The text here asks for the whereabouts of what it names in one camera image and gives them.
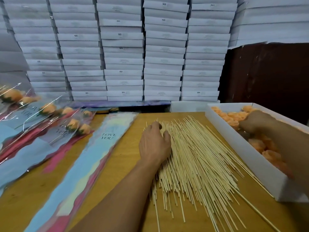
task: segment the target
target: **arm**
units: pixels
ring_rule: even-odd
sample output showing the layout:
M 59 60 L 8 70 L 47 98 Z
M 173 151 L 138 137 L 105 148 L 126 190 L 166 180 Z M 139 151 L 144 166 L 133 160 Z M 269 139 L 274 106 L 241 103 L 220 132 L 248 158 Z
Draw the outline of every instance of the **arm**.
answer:
M 309 197 L 309 134 L 261 111 L 252 112 L 239 126 L 246 132 L 263 133 L 272 139 L 292 170 L 295 180 Z
M 131 172 L 71 232 L 135 232 L 138 229 L 152 180 L 171 153 L 171 137 L 154 122 L 139 143 L 141 160 Z

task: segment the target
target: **hand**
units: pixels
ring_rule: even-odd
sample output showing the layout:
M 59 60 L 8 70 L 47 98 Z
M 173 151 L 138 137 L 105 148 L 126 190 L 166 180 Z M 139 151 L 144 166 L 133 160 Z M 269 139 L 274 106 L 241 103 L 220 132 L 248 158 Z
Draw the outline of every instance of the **hand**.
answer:
M 253 111 L 244 121 L 239 122 L 239 127 L 251 134 L 263 133 L 265 129 L 272 127 L 276 122 L 277 120 L 267 113 Z
M 146 164 L 160 166 L 171 154 L 171 136 L 165 131 L 163 137 L 160 133 L 162 125 L 153 122 L 141 136 L 139 152 L 141 161 Z

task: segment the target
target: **person's right arm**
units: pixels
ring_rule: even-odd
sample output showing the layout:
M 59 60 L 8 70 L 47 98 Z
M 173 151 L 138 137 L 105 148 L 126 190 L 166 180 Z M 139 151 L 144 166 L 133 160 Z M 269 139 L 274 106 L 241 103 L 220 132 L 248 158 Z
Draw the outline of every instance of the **person's right arm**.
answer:
M 239 126 L 251 134 L 263 133 L 277 145 L 295 180 L 309 197 L 309 134 L 261 111 L 252 112 Z

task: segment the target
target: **table surface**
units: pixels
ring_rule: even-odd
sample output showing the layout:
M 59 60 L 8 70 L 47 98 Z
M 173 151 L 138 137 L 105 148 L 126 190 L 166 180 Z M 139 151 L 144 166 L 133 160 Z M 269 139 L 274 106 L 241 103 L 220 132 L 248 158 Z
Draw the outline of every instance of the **table surface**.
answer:
M 139 160 L 138 143 L 146 122 L 154 120 L 173 121 L 182 120 L 191 115 L 203 125 L 208 125 L 224 142 L 216 129 L 207 120 L 203 112 L 195 113 L 145 113 L 139 114 L 132 126 L 119 141 L 114 152 L 97 179 L 94 187 L 89 192 L 78 213 L 72 220 L 69 228 L 81 220 L 93 207 L 95 207 L 111 191 L 115 185 L 134 167 Z M 98 128 L 105 115 L 96 115 L 92 126 Z M 31 170 L 21 179 L 6 189 L 0 198 L 0 231 L 22 232 L 29 224 L 32 217 L 44 205 L 53 189 L 61 182 L 66 172 L 87 144 L 89 137 L 76 143 L 59 163 L 56 169 L 45 174 L 42 172 L 47 163 Z M 281 232 L 307 231 L 309 221 L 309 205 L 299 203 L 277 203 L 247 174 L 245 178 L 238 177 L 241 193 L 255 205 Z M 183 203 L 186 223 L 183 222 L 180 207 L 173 207 L 174 219 L 169 212 L 164 210 L 163 198 L 158 190 L 158 214 L 161 232 L 185 232 L 185 231 L 214 231 L 211 220 L 207 217 L 204 208 L 194 206 L 186 200 Z M 270 232 L 272 228 L 263 221 L 242 199 L 236 195 L 240 205 L 233 204 L 247 229 L 235 219 L 239 231 Z M 157 219 L 153 203 L 147 201 L 143 214 L 140 231 L 157 232 Z

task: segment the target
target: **forearm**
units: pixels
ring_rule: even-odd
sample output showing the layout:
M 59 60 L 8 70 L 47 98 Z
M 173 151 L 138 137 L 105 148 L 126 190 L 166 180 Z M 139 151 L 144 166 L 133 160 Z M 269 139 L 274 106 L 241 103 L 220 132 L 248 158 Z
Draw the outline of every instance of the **forearm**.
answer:
M 309 196 L 309 134 L 280 121 L 262 132 L 277 145 L 295 180 Z
M 136 232 L 158 167 L 139 161 L 71 232 Z

